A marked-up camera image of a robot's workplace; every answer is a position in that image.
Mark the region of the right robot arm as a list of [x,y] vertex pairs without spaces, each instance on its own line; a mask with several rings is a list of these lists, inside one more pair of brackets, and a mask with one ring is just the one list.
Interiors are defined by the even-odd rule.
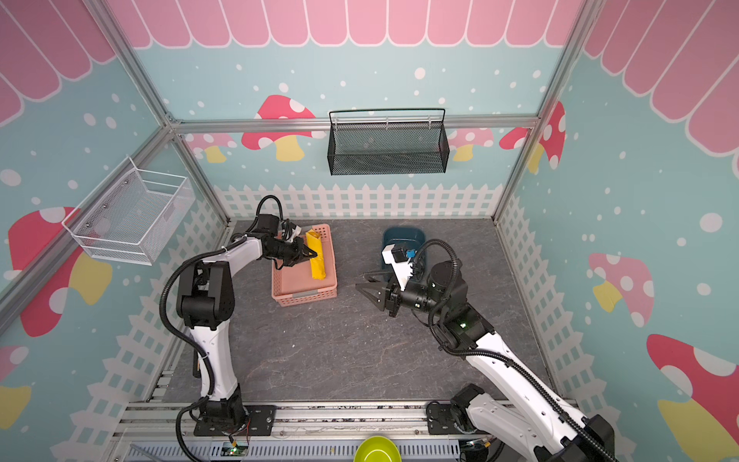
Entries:
[[567,403],[510,350],[470,303],[462,262],[446,242],[432,239],[411,250],[387,244],[387,271],[373,271],[356,289],[379,310],[425,316],[442,352],[482,373],[511,402],[498,403],[469,385],[450,402],[461,432],[484,432],[529,461],[613,461],[615,431],[600,415]]

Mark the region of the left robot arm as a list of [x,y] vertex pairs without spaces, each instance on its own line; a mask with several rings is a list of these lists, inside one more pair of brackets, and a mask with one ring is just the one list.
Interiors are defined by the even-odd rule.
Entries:
[[247,424],[229,342],[236,308],[233,276],[257,261],[269,261],[281,271],[316,256],[300,237],[300,227],[284,217],[280,200],[270,194],[258,203],[246,232],[218,250],[186,260],[169,277],[159,302],[160,318],[196,353],[201,391],[189,411],[198,413],[198,421],[223,432],[237,432]]

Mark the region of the pink plastic basket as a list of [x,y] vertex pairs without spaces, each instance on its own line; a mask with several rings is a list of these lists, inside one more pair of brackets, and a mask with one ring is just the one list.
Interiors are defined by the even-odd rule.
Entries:
[[282,307],[330,300],[338,296],[336,255],[331,228],[328,224],[314,225],[321,235],[323,245],[325,279],[313,279],[311,265],[301,263],[291,268],[271,270],[271,297]]

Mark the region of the teal plastic tub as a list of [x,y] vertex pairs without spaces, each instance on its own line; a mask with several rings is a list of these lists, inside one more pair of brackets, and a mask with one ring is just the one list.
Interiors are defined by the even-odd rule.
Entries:
[[[411,252],[416,252],[425,243],[425,233],[417,227],[408,226],[394,226],[386,229],[383,234],[382,246],[381,246],[381,269],[385,271],[386,275],[382,277],[382,280],[389,282],[392,278],[393,270],[390,264],[385,263],[382,255],[382,250],[389,244],[400,246]],[[425,256],[420,260],[420,263],[415,269],[414,278],[421,279],[425,275]]]

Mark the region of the green bowl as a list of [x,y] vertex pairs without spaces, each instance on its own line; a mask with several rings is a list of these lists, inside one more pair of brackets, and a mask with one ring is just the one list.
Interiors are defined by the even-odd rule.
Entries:
[[357,448],[354,462],[402,462],[396,444],[384,436],[373,436],[363,441]]

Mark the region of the black mesh wall basket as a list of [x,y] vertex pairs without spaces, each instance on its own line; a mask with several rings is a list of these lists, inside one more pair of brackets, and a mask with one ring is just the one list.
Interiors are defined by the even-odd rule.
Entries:
[[337,110],[328,118],[333,175],[446,172],[450,144],[443,108]]

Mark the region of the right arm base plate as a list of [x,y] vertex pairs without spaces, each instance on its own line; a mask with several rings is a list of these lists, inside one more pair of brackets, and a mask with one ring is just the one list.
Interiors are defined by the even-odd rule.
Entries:
[[425,406],[427,431],[431,435],[470,435],[477,429],[467,414],[452,402],[431,400]]

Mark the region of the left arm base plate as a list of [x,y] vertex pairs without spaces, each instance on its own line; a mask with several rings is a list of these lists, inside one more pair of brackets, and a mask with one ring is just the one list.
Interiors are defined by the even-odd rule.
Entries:
[[241,427],[221,425],[220,423],[196,423],[194,435],[197,437],[256,437],[271,436],[275,424],[275,405],[248,404],[244,406],[246,419]]

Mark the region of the aluminium front rail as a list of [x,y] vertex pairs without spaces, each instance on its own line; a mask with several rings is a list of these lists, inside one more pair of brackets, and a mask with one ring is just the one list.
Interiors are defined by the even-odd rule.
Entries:
[[[266,441],[348,440],[381,434],[391,439],[425,439],[428,431],[425,400],[379,402],[275,402],[273,429]],[[176,414],[183,402],[136,402],[126,407],[112,440],[175,440]]]

